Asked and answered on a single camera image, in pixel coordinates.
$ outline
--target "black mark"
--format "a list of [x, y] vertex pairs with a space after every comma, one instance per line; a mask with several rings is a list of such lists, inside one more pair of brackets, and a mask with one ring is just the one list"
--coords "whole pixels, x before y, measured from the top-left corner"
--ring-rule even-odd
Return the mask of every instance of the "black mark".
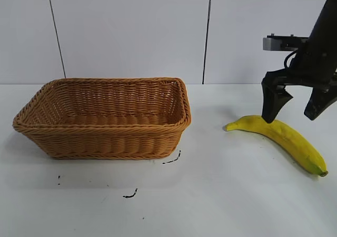
[[181, 150], [179, 150], [179, 155], [178, 155], [177, 159], [174, 159], [174, 160], [172, 160], [172, 161], [169, 161], [169, 162], [163, 162], [163, 164], [166, 164], [166, 163], [171, 163], [171, 162], [175, 162], [175, 161], [177, 161], [177, 160], [179, 159], [179, 157], [180, 157], [180, 154], [181, 154]]
[[101, 204], [106, 200], [107, 196], [101, 201]]
[[133, 198], [135, 196], [135, 194], [137, 193], [138, 189], [135, 190], [135, 193], [133, 193], [133, 195], [131, 196], [123, 196], [124, 198], [126, 199], [130, 199], [130, 198]]

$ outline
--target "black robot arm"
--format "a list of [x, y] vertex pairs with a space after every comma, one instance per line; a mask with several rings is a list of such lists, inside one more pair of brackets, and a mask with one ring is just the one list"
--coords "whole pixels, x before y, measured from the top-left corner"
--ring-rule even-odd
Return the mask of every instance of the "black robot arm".
[[337, 100], [337, 0], [326, 0], [309, 38], [270, 35], [264, 38], [263, 49], [293, 51], [285, 59], [284, 69], [267, 72], [262, 80], [262, 117], [268, 123], [292, 98], [285, 90], [287, 85], [313, 88], [304, 111], [311, 120]]

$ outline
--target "wicker basket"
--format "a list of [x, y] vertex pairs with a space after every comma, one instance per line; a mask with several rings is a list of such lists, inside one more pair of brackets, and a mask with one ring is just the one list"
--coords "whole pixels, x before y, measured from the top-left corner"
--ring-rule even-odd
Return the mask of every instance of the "wicker basket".
[[57, 159], [158, 159], [191, 123], [178, 78], [70, 78], [47, 83], [13, 127]]

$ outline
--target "white table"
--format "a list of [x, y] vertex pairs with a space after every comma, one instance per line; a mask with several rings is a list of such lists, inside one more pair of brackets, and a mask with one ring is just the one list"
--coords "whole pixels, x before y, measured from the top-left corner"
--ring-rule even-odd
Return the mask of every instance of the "white table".
[[50, 159], [11, 127], [40, 86], [0, 85], [1, 237], [336, 235], [337, 104], [309, 121], [310, 89], [289, 87], [278, 118], [322, 153], [329, 174], [319, 179], [270, 140], [223, 131], [260, 114], [260, 85], [189, 85], [192, 124], [156, 161]]

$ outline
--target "yellow banana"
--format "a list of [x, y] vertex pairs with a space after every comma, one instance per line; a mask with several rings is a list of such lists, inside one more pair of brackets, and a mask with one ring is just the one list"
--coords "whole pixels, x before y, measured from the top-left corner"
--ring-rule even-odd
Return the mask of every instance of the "yellow banana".
[[319, 152], [300, 133], [281, 121], [268, 124], [260, 116], [251, 115], [228, 124], [225, 129], [262, 134], [283, 147], [309, 173], [319, 176], [328, 174]]

